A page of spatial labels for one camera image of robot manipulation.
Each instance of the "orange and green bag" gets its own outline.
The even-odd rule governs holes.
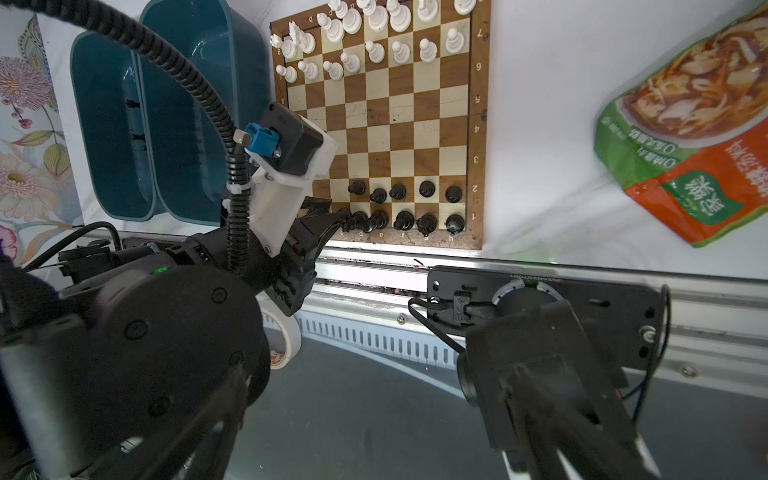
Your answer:
[[[768,204],[768,2],[686,50],[598,119],[624,192],[694,247]]]

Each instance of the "screw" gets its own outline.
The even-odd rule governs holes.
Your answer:
[[[149,330],[149,325],[147,325],[145,321],[134,320],[126,325],[124,331],[125,338],[129,340],[138,340],[147,334],[147,330]]]
[[[227,299],[227,291],[219,287],[210,295],[210,299],[213,300],[214,303],[224,303],[224,300]]]

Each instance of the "white pawn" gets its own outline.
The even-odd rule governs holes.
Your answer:
[[[411,49],[408,45],[396,41],[392,43],[392,53],[395,61],[400,65],[407,63],[411,58]]]
[[[341,80],[344,76],[344,67],[337,61],[331,63],[329,61],[323,62],[323,70],[327,71],[331,76],[331,80]]]
[[[320,69],[311,61],[300,61],[299,70],[304,72],[304,78],[307,80],[314,80],[320,72]]]
[[[389,11],[389,24],[392,30],[403,33],[411,25],[411,11],[397,0],[386,0],[386,9]]]
[[[448,30],[448,39],[445,40],[445,50],[448,53],[459,53],[464,48],[464,34],[455,28]]]
[[[368,58],[373,63],[381,63],[384,60],[384,47],[381,44],[368,40],[366,42],[366,50],[368,51]]]
[[[290,84],[296,81],[296,79],[299,77],[299,74],[296,73],[296,69],[294,67],[285,68],[282,65],[277,65],[275,67],[275,71],[279,76],[285,77],[286,81]]]
[[[431,63],[437,58],[437,45],[435,45],[435,42],[422,38],[419,42],[419,48],[421,48],[419,56],[424,63]]]
[[[429,23],[437,17],[439,4],[437,0],[419,0],[419,20]]]

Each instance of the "chess piece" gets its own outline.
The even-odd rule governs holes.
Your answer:
[[[357,6],[362,14],[368,17],[368,26],[373,31],[382,31],[389,23],[389,13],[386,8],[376,4],[376,0],[357,0]]]
[[[397,0],[386,0],[386,9],[389,12],[389,24],[392,30],[403,33],[411,25],[411,11]]]
[[[399,41],[392,43],[392,53],[395,61],[400,65],[408,63],[408,60],[411,59],[411,48]]]
[[[355,74],[360,70],[360,57],[355,54],[343,52],[341,54],[341,62],[344,64],[344,68],[351,74]]]
[[[445,40],[445,50],[448,53],[459,53],[464,48],[464,34],[455,28],[448,30],[448,39]]]
[[[344,38],[344,27],[338,18],[331,20],[328,15],[320,12],[317,14],[317,24],[326,31],[331,43],[339,43]]]
[[[462,199],[461,187],[452,185],[445,189],[445,199],[452,204],[457,204]]]
[[[370,58],[373,63],[381,63],[382,60],[384,60],[384,47],[381,46],[381,44],[367,41],[366,50],[368,51],[368,58]]]
[[[406,231],[411,230],[414,223],[415,219],[413,218],[413,214],[407,210],[403,210],[397,214],[397,218],[395,219],[395,224],[393,226],[395,227],[395,230]]]
[[[440,2],[438,0],[419,0],[419,20],[429,23],[437,17]]]
[[[419,48],[421,48],[419,56],[424,63],[432,63],[435,61],[437,58],[437,45],[435,45],[435,42],[429,41],[428,38],[422,38],[419,42]]]
[[[464,230],[464,219],[461,215],[453,214],[445,221],[445,229],[451,235],[456,235]]]
[[[290,38],[286,38],[283,40],[278,35],[272,35],[270,37],[270,45],[272,45],[274,48],[277,49],[283,49],[283,56],[286,58],[286,60],[290,61],[293,60],[294,57],[296,57],[296,54],[299,53],[299,49],[296,47],[296,44],[293,43],[293,40]]]
[[[311,34],[302,31],[295,22],[290,22],[288,24],[288,30],[290,32],[290,37],[293,40],[293,43],[295,43],[297,47],[301,48],[301,51],[306,54],[310,54],[315,51],[315,38]]]
[[[285,68],[282,65],[277,65],[275,67],[275,71],[278,75],[284,77],[290,84],[296,81],[296,79],[299,77],[299,74],[296,73],[296,69],[294,67]]]
[[[333,63],[325,60],[323,62],[323,70],[327,71],[331,76],[331,80],[341,80],[344,76],[344,67],[338,61]]]
[[[299,70],[304,72],[304,78],[307,80],[314,80],[320,72],[320,69],[311,61],[300,61]]]
[[[454,0],[453,8],[456,9],[456,13],[459,15],[469,15],[472,13],[472,9],[475,8],[477,0]]]

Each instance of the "cream square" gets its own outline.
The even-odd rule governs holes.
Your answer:
[[[368,151],[389,151],[389,125],[368,127]]]
[[[389,174],[393,177],[413,177],[413,150],[393,150],[389,153]]]
[[[365,100],[346,104],[346,127],[368,126],[368,105]]]
[[[349,178],[331,179],[331,200],[346,203],[349,201]]]
[[[368,178],[368,154],[349,154],[346,163],[349,178]]]
[[[467,146],[440,147],[440,174],[467,174]]]
[[[422,197],[422,195],[419,193],[419,186],[425,180],[429,180],[435,184],[435,193],[430,198]],[[417,204],[439,204],[440,203],[440,195],[441,195],[440,194],[440,177],[438,176],[413,177],[413,183],[414,183],[414,189],[415,189],[413,196]]]
[[[440,88],[440,79],[438,78],[438,88]],[[366,72],[366,100],[384,98],[389,96],[389,70]]]
[[[399,41],[403,45],[408,45],[408,49],[410,50],[408,55],[408,61],[405,63],[397,63],[395,61],[395,52],[392,50],[392,44],[396,41]],[[389,67],[396,67],[398,65],[407,65],[409,63],[413,63],[414,58],[414,50],[413,50],[413,32],[410,33],[404,33],[402,35],[396,35],[394,37],[389,37],[389,49],[387,50],[389,53]]]
[[[306,110],[306,86],[288,87],[288,108],[293,111]]]
[[[449,53],[445,47],[445,41],[448,40],[448,30],[455,28],[459,33],[464,35],[464,46],[456,53]],[[445,23],[440,25],[440,57],[448,57],[450,55],[460,55],[469,51],[469,42],[472,40],[469,34],[469,18],[463,18],[456,22]]]
[[[440,120],[413,122],[413,147],[437,148],[440,146]]]
[[[413,64],[413,91],[431,91],[440,89],[440,60],[432,63],[417,61]]]
[[[328,136],[339,144],[337,155],[346,155],[346,130],[336,130],[328,132]]]
[[[413,121],[413,94],[389,97],[389,123]]]
[[[461,117],[469,112],[469,85],[440,89],[440,118]]]
[[[344,104],[346,98],[344,96],[343,80],[325,80],[325,89],[327,107]]]

